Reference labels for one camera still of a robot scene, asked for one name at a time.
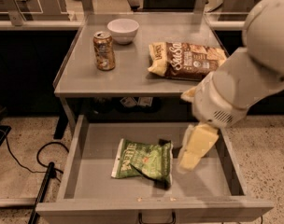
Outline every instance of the gray table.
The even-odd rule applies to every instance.
[[[139,22],[139,30],[130,45],[114,44],[116,68],[101,71],[95,66],[92,38],[97,31],[107,31],[107,24],[117,18],[132,18]],[[149,44],[158,41],[190,42],[212,47],[220,44],[206,22],[197,22],[192,13],[137,13],[91,15],[78,40],[66,57],[57,79],[55,94],[60,97],[72,129],[75,118],[66,104],[66,98],[117,96],[177,96],[193,81],[170,80],[148,71]]]

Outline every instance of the black cabinet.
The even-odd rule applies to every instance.
[[[0,104],[9,115],[60,111],[52,82],[75,31],[0,31]]]

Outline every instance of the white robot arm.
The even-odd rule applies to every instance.
[[[243,30],[245,48],[196,87],[192,113],[217,128],[244,118],[262,98],[284,90],[284,0],[262,0]]]

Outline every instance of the black cord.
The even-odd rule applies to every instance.
[[[21,168],[24,168],[24,169],[28,170],[30,173],[33,173],[33,174],[37,174],[37,173],[39,173],[39,174],[45,174],[45,173],[46,173],[45,171],[33,171],[33,170],[31,170],[30,168],[28,168],[28,167],[22,165],[22,164],[19,162],[19,160],[14,156],[14,154],[12,153],[12,151],[11,151],[11,149],[10,149],[10,145],[9,145],[9,141],[8,141],[8,139],[7,139],[7,134],[6,134],[6,132],[4,132],[3,130],[0,130],[0,132],[4,135],[4,137],[5,137],[5,139],[6,139],[7,148],[8,148],[8,151],[9,151],[10,155],[11,155],[12,158],[16,161],[16,163],[19,164],[19,166],[20,166]],[[54,141],[54,142],[49,142],[49,143],[47,143],[46,145],[44,145],[43,147],[41,147],[41,148],[38,150],[37,154],[36,154],[36,160],[37,160],[37,162],[38,162],[41,166],[46,167],[46,168],[48,168],[48,165],[46,165],[46,164],[44,164],[44,163],[42,163],[42,162],[40,161],[40,159],[39,159],[39,154],[40,154],[40,152],[41,152],[45,147],[50,146],[50,145],[60,145],[61,147],[63,147],[63,148],[66,150],[67,153],[69,152],[68,148],[67,148],[63,143],[61,143],[61,142],[56,142],[56,141]],[[58,168],[55,168],[55,171],[57,171],[57,172],[59,172],[59,173],[61,173],[61,174],[64,173],[62,170],[60,170],[60,169],[58,169]]]
[[[12,158],[16,161],[17,164],[19,164],[20,167],[28,170],[30,173],[33,173],[33,174],[37,174],[37,173],[40,173],[40,174],[45,174],[46,172],[45,171],[32,171],[30,168],[22,165],[19,160],[14,156],[14,154],[12,153],[11,149],[10,149],[10,145],[9,145],[9,141],[7,139],[7,134],[5,131],[2,131],[0,130],[1,133],[3,133],[4,137],[5,137],[5,140],[6,140],[6,143],[7,143],[7,148],[8,148],[8,151],[10,153],[10,155],[12,156]]]
[[[57,142],[57,141],[49,142],[49,143],[47,143],[46,145],[44,145],[43,147],[41,147],[41,148],[38,150],[37,154],[36,154],[36,160],[37,160],[37,162],[38,162],[41,166],[46,167],[46,168],[48,167],[48,165],[46,165],[46,164],[44,164],[44,163],[42,163],[42,162],[40,161],[40,159],[39,159],[39,154],[41,153],[41,151],[42,151],[45,147],[50,146],[50,145],[59,145],[59,146],[63,147],[63,148],[66,150],[67,153],[69,152],[68,148],[67,148],[63,143]],[[57,172],[61,173],[61,174],[63,173],[63,171],[60,170],[60,169],[58,169],[58,168],[55,168],[55,170],[56,170]]]

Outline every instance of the soda can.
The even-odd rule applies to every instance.
[[[109,32],[97,32],[93,37],[93,45],[96,57],[96,67],[102,71],[115,68],[115,55],[113,39]]]

